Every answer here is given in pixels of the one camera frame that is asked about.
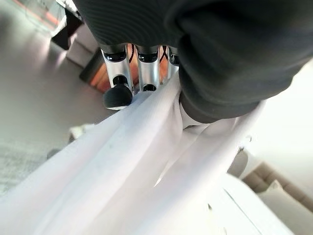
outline white wall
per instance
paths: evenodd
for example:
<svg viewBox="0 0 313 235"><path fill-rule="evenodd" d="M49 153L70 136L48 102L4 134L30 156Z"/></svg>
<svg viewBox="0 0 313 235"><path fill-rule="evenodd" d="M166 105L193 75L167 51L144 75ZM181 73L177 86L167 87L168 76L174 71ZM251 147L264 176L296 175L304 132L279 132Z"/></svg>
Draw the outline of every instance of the white wall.
<svg viewBox="0 0 313 235"><path fill-rule="evenodd" d="M313 198L313 60L269 99L247 145Z"/></svg>

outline black plastic cap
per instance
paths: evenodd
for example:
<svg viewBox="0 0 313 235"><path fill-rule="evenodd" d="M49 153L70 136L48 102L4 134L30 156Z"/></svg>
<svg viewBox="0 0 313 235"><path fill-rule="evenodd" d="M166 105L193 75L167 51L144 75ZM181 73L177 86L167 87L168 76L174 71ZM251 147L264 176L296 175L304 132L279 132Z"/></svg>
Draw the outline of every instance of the black plastic cap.
<svg viewBox="0 0 313 235"><path fill-rule="evenodd" d="M117 84L103 94L103 105L107 109L121 109L131 104L133 94L122 84Z"/></svg>

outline wire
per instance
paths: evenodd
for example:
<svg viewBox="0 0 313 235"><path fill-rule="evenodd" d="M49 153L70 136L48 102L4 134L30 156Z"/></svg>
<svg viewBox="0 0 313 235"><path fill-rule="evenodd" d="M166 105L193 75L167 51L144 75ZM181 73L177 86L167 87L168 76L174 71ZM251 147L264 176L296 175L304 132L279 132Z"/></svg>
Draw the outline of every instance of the wire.
<svg viewBox="0 0 313 235"><path fill-rule="evenodd" d="M162 56L160 58L160 63L161 63L163 57L165 57L165 59L168 60L168 57L167 57L167 54L166 54L166 46L162 46L162 48L163 48L163 54L162 54Z"/></svg>
<svg viewBox="0 0 313 235"><path fill-rule="evenodd" d="M132 44L132 54L131 57L129 58L129 63L131 63L133 56L134 56L134 45Z"/></svg>

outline gray floor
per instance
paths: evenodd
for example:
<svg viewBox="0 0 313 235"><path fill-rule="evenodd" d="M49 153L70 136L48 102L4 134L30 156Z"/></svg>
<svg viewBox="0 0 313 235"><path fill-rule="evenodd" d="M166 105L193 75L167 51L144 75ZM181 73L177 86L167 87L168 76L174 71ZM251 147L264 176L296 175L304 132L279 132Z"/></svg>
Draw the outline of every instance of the gray floor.
<svg viewBox="0 0 313 235"><path fill-rule="evenodd" d="M0 192L65 146L70 127L112 114L80 71L20 7L0 0Z"/></svg>

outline white cloth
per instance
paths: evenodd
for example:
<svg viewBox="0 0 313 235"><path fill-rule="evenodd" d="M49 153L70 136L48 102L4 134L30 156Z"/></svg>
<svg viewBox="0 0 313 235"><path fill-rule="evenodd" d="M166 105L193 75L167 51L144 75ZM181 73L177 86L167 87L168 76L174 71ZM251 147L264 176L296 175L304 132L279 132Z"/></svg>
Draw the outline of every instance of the white cloth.
<svg viewBox="0 0 313 235"><path fill-rule="evenodd" d="M209 234L207 193L262 105L183 130L179 93L176 73L48 160L1 199L1 234Z"/></svg>

